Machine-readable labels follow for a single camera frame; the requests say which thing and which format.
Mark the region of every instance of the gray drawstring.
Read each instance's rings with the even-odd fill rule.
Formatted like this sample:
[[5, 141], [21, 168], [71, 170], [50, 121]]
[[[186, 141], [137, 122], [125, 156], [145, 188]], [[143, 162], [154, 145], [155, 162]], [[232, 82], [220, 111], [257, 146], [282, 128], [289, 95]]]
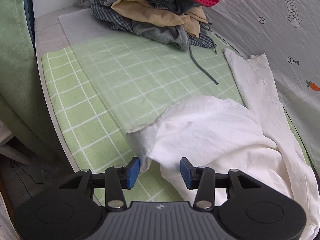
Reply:
[[[204, 27], [205, 30], [207, 30], [207, 28], [209, 28], [209, 30], [210, 30], [210, 26], [209, 26], [209, 25], [205, 25], [205, 26], [207, 26], [207, 27]], [[189, 52], [190, 52], [190, 57], [191, 57], [193, 63], [194, 63], [208, 78], [210, 78], [216, 85], [219, 85], [219, 82], [216, 81], [216, 80], [214, 79], [214, 77], [213, 77], [212, 75], [210, 75], [209, 72], [206, 71], [203, 67], [201, 67], [201, 65], [197, 62], [197, 60], [195, 59], [195, 57], [193, 56], [193, 53], [192, 53], [192, 49], [191, 49], [191, 45], [190, 45], [190, 36], [189, 36], [189, 35], [188, 35], [188, 39], [189, 39]], [[217, 44], [215, 44], [215, 42], [214, 42], [213, 40], [212, 40], [212, 42], [213, 42], [213, 45], [214, 45], [214, 51], [215, 51], [215, 53], [217, 54], [217, 49], [216, 49]]]
[[[203, 29], [205, 29], [206, 31], [209, 31], [209, 30], [211, 30], [211, 27], [210, 27], [210, 25], [211, 25], [212, 23], [200, 23], [200, 28], [203, 28]], [[209, 35], [206, 35], [211, 41], [212, 41], [212, 43], [213, 43], [213, 47], [214, 47], [214, 52], [216, 53], [216, 54], [218, 54], [217, 53], [217, 47], [218, 47], [218, 45], [214, 42], [214, 40], [209, 36]]]
[[193, 61], [193, 63], [208, 77], [210, 78], [216, 85], [219, 85], [219, 82], [216, 81], [214, 79], [214, 77], [212, 75], [209, 74], [208, 71], [206, 71], [203, 67], [201, 67], [201, 65], [197, 62], [197, 60], [195, 59], [195, 57], [193, 56], [193, 53], [192, 53], [192, 49], [191, 49], [191, 45], [189, 46], [189, 52], [190, 52], [190, 57]]

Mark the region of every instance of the gray gripper base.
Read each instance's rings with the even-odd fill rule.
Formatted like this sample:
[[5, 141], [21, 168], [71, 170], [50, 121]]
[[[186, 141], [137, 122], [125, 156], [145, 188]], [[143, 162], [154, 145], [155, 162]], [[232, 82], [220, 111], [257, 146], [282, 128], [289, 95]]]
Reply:
[[189, 202], [132, 202], [110, 213], [86, 240], [236, 240], [207, 212]]

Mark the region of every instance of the green fabric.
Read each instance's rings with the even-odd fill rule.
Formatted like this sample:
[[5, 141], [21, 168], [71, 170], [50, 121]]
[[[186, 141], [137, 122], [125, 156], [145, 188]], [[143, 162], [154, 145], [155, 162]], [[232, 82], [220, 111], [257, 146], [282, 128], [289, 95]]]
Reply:
[[[205, 64], [206, 61], [203, 60], [199, 61], [220, 83], [215, 86], [213, 95], [218, 98], [231, 98], [244, 104], [228, 63], [222, 54], [224, 45], [216, 39], [215, 42], [218, 44], [217, 55], [212, 50], [199, 48], [194, 50], [195, 57], [204, 57], [207, 60], [210, 58], [211, 64]], [[161, 58], [164, 62], [157, 66], [160, 70], [166, 66], [166, 59], [171, 60], [171, 57], [166, 55]], [[47, 53], [42, 57], [42, 65], [54, 113], [79, 168], [89, 168], [93, 173], [100, 173], [114, 165], [127, 165], [133, 157], [133, 152], [126, 136], [94, 89], [71, 47]], [[163, 76], [159, 76], [158, 80], [172, 81], [163, 78]], [[289, 118], [288, 122], [304, 154], [306, 154], [301, 139]], [[104, 204], [104, 190], [95, 190], [95, 195], [101, 204]], [[128, 203], [131, 200], [181, 200], [176, 189], [162, 178], [159, 164], [155, 162], [152, 162], [147, 172], [139, 175], [134, 188], [130, 191], [125, 190], [124, 195]]]
[[156, 119], [165, 109], [195, 95], [233, 98], [243, 104], [222, 48], [192, 46], [197, 62], [217, 86], [191, 60], [189, 51], [126, 32], [92, 39], [72, 46], [120, 128], [128, 132]]
[[44, 100], [23, 0], [0, 0], [0, 120], [40, 157], [63, 154]]

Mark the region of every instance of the pile of clothes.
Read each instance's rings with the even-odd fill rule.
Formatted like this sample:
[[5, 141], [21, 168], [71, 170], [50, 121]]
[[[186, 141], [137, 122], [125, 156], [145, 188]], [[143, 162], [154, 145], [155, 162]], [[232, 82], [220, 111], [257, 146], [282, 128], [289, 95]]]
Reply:
[[207, 35], [212, 24], [201, 5], [213, 6], [219, 0], [94, 0], [95, 16], [113, 30], [173, 44], [190, 50], [190, 45], [215, 48]]

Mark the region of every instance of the black cable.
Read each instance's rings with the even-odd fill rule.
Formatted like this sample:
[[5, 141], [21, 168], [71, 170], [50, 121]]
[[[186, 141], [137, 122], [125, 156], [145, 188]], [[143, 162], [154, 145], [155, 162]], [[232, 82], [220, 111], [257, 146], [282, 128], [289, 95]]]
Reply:
[[14, 160], [12, 159], [9, 159], [10, 160], [10, 167], [13, 168], [14, 172], [17, 174], [18, 178], [20, 179], [20, 181], [22, 182], [24, 188], [26, 189], [27, 193], [29, 194], [30, 197], [32, 197], [26, 187], [26, 185], [23, 183], [22, 179], [20, 178], [19, 174], [17, 173], [16, 169], [15, 169], [15, 165], [17, 165], [24, 173], [26, 173], [32, 180], [34, 183], [38, 184], [38, 185], [41, 185], [43, 184], [42, 182], [38, 183], [38, 182], [35, 182], [35, 180], [31, 177], [30, 174], [28, 174], [23, 168], [21, 168]]
[[23, 168], [21, 168], [17, 163], [14, 162], [14, 165], [18, 166], [25, 174], [27, 174], [32, 180], [34, 183], [38, 184], [38, 185], [42, 185], [43, 183], [42, 182], [35, 182], [35, 180], [31, 177], [30, 174], [28, 174]]

